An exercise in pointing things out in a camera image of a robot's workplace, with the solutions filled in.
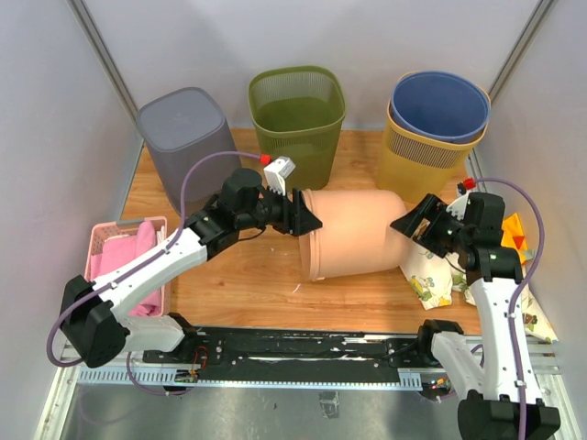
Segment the peach plastic bucket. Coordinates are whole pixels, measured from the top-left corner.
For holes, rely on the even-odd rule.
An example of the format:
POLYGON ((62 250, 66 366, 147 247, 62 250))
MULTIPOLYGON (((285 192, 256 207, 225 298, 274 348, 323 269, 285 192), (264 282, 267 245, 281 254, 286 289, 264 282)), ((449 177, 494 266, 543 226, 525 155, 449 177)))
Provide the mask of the peach plastic bucket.
POLYGON ((299 238, 302 272, 310 281, 393 270, 405 260, 409 240, 391 228, 407 211, 385 190, 303 191, 322 227, 299 238))

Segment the grey mesh waste bin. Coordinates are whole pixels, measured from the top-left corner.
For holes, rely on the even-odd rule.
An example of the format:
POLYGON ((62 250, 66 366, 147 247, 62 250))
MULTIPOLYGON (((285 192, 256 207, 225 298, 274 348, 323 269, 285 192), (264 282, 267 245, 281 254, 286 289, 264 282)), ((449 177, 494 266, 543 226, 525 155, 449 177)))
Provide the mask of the grey mesh waste bin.
POLYGON ((137 115, 166 196, 176 212, 202 209, 241 167, 226 116, 212 96, 187 87, 146 105, 137 115))

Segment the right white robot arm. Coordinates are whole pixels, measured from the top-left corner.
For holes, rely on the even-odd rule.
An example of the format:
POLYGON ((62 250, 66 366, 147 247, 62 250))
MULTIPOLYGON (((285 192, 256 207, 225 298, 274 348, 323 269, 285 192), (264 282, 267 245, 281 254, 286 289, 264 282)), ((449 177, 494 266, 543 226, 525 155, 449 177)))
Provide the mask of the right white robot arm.
POLYGON ((461 328, 442 320, 420 326, 415 354, 446 371, 459 398, 462 438, 549 439, 560 428, 559 410, 544 403, 533 372, 521 302, 525 274, 517 252, 502 244, 503 219, 500 196, 473 192, 462 218, 429 194, 392 221, 392 229, 436 256, 458 255, 481 323, 483 361, 461 328))

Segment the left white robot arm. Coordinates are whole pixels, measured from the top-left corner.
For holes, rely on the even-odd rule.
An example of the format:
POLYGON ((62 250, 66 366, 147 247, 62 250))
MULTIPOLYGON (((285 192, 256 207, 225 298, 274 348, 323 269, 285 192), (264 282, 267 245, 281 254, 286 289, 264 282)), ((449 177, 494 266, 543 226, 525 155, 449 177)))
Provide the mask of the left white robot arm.
POLYGON ((153 350, 186 362, 195 354, 196 340, 180 315, 133 316, 131 310, 177 276, 237 244, 242 231, 268 226, 301 237, 322 223, 301 191, 280 193, 263 187, 256 171, 236 170, 219 194, 158 246, 92 281, 81 275, 69 280, 59 328, 88 368, 102 367, 121 353, 153 350))

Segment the yellow mesh waste bin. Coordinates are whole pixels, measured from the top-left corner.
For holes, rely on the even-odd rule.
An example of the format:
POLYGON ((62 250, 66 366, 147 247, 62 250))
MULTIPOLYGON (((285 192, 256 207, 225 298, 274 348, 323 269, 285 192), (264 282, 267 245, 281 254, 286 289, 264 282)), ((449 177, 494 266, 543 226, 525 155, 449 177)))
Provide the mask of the yellow mesh waste bin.
POLYGON ((439 193, 444 188, 480 143, 489 122, 470 143, 443 142, 399 127, 391 118, 390 102, 391 97, 375 183, 406 202, 417 203, 427 193, 439 193))

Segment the white cartoon print cloth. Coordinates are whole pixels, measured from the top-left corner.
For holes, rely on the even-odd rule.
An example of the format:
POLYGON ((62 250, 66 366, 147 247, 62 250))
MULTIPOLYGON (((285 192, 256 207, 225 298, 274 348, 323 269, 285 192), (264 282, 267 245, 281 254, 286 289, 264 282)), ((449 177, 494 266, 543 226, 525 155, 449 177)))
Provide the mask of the white cartoon print cloth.
MULTIPOLYGON (((415 243, 410 245, 400 269, 425 310, 451 305, 453 292, 460 292, 466 303, 475 306, 457 259, 456 254, 439 258, 415 243)), ((521 301, 526 333, 547 343, 556 342, 558 337, 528 286, 522 291, 521 301)))

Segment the yellow cloth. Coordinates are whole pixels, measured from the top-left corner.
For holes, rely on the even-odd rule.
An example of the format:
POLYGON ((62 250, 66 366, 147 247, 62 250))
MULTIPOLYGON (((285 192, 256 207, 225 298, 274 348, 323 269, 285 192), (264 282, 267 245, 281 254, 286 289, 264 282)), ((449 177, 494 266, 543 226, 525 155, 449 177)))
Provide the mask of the yellow cloth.
POLYGON ((519 214, 513 213, 506 217, 502 223, 502 230, 503 237, 501 245, 505 248, 514 249, 520 259, 520 263, 524 265, 531 258, 526 255, 528 246, 519 214))

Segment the green mesh waste bin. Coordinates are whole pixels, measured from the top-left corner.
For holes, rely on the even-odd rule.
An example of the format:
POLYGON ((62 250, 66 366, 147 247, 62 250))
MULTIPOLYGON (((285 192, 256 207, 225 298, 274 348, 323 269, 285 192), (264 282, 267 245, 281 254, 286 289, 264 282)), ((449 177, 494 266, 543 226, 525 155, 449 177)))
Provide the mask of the green mesh waste bin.
POLYGON ((248 100, 260 151, 295 164, 287 185, 324 188, 346 116, 336 75, 313 65, 265 71, 249 83, 248 100))

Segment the blue plastic bucket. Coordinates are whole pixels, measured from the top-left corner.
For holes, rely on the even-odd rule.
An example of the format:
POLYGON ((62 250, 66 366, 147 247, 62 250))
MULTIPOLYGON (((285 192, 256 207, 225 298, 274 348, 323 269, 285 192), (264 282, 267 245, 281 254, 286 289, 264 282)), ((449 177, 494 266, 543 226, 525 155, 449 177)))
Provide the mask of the blue plastic bucket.
POLYGON ((487 126, 491 102, 473 82, 445 71, 406 74, 395 85, 392 120, 401 128, 435 140, 467 144, 487 126))

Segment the pink towel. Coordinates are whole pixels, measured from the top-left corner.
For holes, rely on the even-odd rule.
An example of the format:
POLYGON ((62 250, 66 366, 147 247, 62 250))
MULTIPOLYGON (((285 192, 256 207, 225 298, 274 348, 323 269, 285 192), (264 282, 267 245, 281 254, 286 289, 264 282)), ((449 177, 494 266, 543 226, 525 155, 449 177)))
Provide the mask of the pink towel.
MULTIPOLYGON (((123 234, 108 238, 102 250, 91 256, 89 280, 119 269, 157 244, 156 229, 151 221, 143 221, 135 235, 123 234)), ((162 305, 161 290, 158 289, 141 301, 129 315, 157 316, 161 314, 162 305)))

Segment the pink plastic basket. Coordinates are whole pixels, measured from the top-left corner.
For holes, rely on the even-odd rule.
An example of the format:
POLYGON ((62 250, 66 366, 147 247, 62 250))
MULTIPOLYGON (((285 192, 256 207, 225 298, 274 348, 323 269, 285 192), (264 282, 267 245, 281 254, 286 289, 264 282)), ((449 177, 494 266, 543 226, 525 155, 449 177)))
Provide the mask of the pink plastic basket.
MULTIPOLYGON (((85 265, 84 277, 89 281, 90 259, 91 256, 96 255, 102 250, 103 244, 108 238, 120 236, 123 234, 135 235, 138 232, 138 226, 143 221, 151 221, 156 229, 156 237, 159 245, 167 238, 167 219, 164 216, 145 217, 137 220, 110 222, 95 225, 92 233, 88 249, 88 256, 85 265)), ((171 308, 171 285, 170 283, 160 287, 161 298, 163 305, 160 315, 163 316, 170 311, 171 308)))

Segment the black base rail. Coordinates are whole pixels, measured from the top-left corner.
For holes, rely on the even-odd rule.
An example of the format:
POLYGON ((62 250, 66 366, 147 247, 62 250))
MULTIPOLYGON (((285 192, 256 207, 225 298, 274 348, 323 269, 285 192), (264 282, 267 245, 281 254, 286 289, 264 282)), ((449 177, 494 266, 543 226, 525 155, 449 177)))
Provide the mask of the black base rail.
POLYGON ((284 365, 291 369, 354 365, 397 369, 438 368, 420 335, 369 334, 236 327, 192 327, 171 352, 147 350, 145 363, 167 363, 205 369, 245 363, 284 365))

